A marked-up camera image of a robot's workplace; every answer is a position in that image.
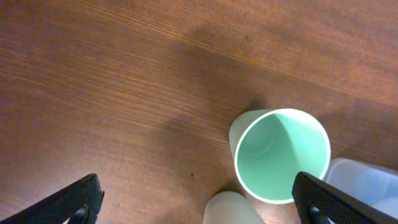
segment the wood grain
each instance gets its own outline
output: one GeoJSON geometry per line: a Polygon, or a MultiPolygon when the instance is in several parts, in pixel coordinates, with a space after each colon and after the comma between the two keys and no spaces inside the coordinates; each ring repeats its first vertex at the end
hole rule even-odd
{"type": "MultiPolygon", "coordinates": [[[[201,223],[240,191],[232,121],[297,108],[332,156],[398,169],[393,0],[1,1],[0,219],[88,173],[98,223],[201,223]]],[[[267,223],[293,204],[253,201],[267,223]]]]}

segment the wooden table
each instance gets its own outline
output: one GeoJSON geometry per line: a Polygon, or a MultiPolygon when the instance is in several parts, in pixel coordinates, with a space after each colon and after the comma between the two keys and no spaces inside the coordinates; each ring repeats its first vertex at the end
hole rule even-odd
{"type": "MultiPolygon", "coordinates": [[[[247,110],[398,169],[396,1],[1,1],[0,219],[89,173],[98,223],[201,223],[247,110]]],[[[293,204],[254,202],[267,223],[293,204]]]]}

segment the plastic cup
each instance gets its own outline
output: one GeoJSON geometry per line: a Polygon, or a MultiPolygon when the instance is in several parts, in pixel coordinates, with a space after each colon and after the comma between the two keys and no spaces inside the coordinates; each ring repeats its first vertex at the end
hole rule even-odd
{"type": "Polygon", "coordinates": [[[264,224],[250,201],[236,192],[222,192],[206,205],[203,224],[264,224]]]}
{"type": "Polygon", "coordinates": [[[243,188],[267,203],[293,202],[300,171],[323,179],[330,163],[330,142],[313,116],[295,109],[243,113],[229,130],[236,175],[243,188]]]}

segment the cup rim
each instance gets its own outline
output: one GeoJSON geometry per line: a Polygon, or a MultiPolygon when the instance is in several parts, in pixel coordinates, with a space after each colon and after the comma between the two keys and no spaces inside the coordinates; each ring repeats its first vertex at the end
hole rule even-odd
{"type": "Polygon", "coordinates": [[[240,176],[240,174],[239,174],[239,172],[238,172],[238,153],[239,153],[239,150],[240,150],[241,143],[242,143],[243,139],[246,137],[247,133],[250,131],[250,129],[251,129],[254,125],[256,125],[260,120],[262,120],[262,119],[268,117],[269,115],[276,114],[276,113],[280,113],[281,111],[291,111],[291,112],[296,112],[296,113],[297,113],[297,112],[298,112],[298,113],[303,113],[303,114],[305,114],[306,116],[311,117],[311,118],[314,120],[315,124],[317,124],[317,125],[319,126],[320,131],[322,132],[322,136],[323,136],[323,138],[324,138],[324,140],[325,140],[325,142],[326,142],[326,163],[325,163],[325,166],[323,167],[323,170],[322,170],[322,172],[321,172],[321,175],[320,175],[319,177],[317,177],[317,178],[319,178],[319,179],[322,180],[322,179],[326,176],[326,173],[327,173],[328,168],[329,168],[329,165],[330,165],[330,157],[331,157],[330,140],[329,140],[329,137],[328,137],[328,135],[327,135],[327,133],[326,133],[326,130],[325,130],[325,128],[322,126],[322,124],[321,124],[316,118],[314,118],[312,115],[310,115],[309,113],[304,112],[304,111],[301,111],[301,110],[297,110],[297,109],[292,109],[292,108],[283,108],[283,109],[276,109],[276,110],[268,111],[268,112],[264,113],[263,115],[261,115],[260,117],[256,118],[256,119],[244,130],[243,134],[242,134],[241,137],[239,138],[238,144],[236,145],[236,150],[235,150],[235,152],[234,152],[234,168],[235,168],[235,173],[236,173],[236,176],[238,177],[239,182],[240,182],[241,185],[243,186],[243,188],[244,188],[250,195],[252,195],[254,198],[256,198],[256,199],[258,199],[258,200],[260,200],[260,201],[262,201],[262,202],[267,202],[267,203],[272,203],[272,204],[277,204],[277,205],[278,205],[278,204],[285,204],[285,203],[291,203],[291,202],[293,202],[293,201],[294,201],[293,195],[292,195],[292,198],[285,199],[285,200],[271,200],[271,199],[266,199],[266,198],[260,197],[260,196],[258,196],[257,194],[255,194],[254,192],[252,192],[252,191],[246,186],[246,184],[243,182],[243,180],[242,180],[242,178],[241,178],[241,176],[240,176]]]}

